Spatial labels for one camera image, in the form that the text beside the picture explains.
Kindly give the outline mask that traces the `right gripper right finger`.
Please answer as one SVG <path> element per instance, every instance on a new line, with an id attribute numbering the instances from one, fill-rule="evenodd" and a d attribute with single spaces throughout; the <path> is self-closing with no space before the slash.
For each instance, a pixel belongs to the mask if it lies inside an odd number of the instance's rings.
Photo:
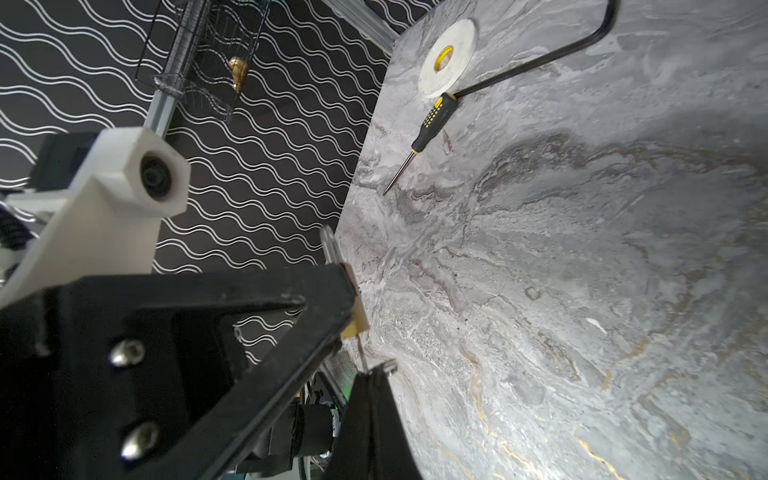
<path id="1" fill-rule="evenodd" d="M 384 362 L 370 372 L 371 479 L 421 479 L 389 383 L 395 362 Z"/>

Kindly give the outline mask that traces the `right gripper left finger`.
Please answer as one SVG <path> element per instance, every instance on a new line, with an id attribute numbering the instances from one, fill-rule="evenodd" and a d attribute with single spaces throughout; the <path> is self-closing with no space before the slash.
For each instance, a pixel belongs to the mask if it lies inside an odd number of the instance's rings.
<path id="1" fill-rule="evenodd" d="M 373 479 L 373 371 L 355 377 L 324 479 Z"/>

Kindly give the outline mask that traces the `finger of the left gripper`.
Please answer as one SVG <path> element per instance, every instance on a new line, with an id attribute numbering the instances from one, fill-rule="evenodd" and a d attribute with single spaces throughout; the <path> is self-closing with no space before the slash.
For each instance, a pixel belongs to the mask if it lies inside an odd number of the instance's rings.
<path id="1" fill-rule="evenodd" d="M 1 311 L 5 479 L 214 479 L 349 324 L 339 264 L 84 277 Z"/>

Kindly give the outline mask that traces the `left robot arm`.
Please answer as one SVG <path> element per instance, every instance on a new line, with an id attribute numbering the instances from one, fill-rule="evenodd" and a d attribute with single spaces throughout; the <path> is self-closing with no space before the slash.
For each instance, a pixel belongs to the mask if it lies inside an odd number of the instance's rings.
<path id="1" fill-rule="evenodd" d="M 1 310 L 5 479 L 215 479 L 325 449 L 296 397 L 348 325 L 339 264 L 85 277 Z"/>

